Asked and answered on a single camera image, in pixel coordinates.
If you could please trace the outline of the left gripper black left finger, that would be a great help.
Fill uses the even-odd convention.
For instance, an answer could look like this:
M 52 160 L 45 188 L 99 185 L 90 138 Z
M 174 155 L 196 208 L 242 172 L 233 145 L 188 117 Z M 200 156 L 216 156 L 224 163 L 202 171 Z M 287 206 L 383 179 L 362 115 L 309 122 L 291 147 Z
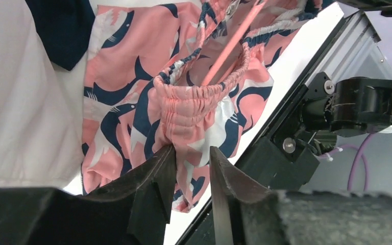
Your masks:
M 87 195 L 0 188 L 0 244 L 163 244 L 175 177 L 169 145 Z

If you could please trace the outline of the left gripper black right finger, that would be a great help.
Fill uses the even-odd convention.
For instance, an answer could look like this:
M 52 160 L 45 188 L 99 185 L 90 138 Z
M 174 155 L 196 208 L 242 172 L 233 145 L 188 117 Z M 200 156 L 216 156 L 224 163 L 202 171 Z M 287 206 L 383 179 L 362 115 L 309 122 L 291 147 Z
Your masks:
M 216 244 L 392 244 L 392 197 L 270 190 L 210 148 Z

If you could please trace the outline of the pink navy floral shorts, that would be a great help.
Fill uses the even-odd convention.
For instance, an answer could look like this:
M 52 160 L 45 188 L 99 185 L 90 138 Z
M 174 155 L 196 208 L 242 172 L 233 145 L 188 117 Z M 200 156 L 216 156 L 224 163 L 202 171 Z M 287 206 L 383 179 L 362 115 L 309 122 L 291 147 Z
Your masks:
M 188 212 L 209 184 L 209 149 L 233 157 L 261 117 L 268 68 L 330 1 L 267 1 L 201 86 L 256 1 L 98 6 L 84 82 L 82 188 L 90 193 L 165 145 L 176 149 L 172 208 Z

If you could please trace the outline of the pink hanger of floral shorts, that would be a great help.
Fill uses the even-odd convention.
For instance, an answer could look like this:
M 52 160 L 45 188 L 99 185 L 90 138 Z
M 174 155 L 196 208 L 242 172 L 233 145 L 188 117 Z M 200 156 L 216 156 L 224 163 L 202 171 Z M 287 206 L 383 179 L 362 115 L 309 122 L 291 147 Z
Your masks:
M 213 66 L 210 68 L 210 70 L 207 72 L 205 78 L 203 79 L 201 86 L 207 86 L 210 84 L 212 81 L 213 77 L 216 75 L 216 73 L 219 71 L 221 66 L 224 64 L 225 60 L 227 57 L 230 55 L 230 53 L 233 51 L 234 47 L 239 43 L 240 39 L 246 32 L 246 30 L 249 28 L 257 14 L 263 9 L 264 5 L 266 4 L 267 1 L 256 1 L 237 31 L 234 33 L 234 35 L 231 37 L 229 42 L 226 44 L 225 48 L 222 50 L 220 53 L 219 57 L 216 59 L 214 62 Z

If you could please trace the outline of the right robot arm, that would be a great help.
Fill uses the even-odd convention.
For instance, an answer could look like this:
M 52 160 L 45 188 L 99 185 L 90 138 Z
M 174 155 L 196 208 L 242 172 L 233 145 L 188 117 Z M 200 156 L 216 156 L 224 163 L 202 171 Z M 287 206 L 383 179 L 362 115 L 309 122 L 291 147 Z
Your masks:
M 308 85 L 300 120 L 307 131 L 341 137 L 392 133 L 392 80 L 351 77 L 334 83 L 320 72 Z

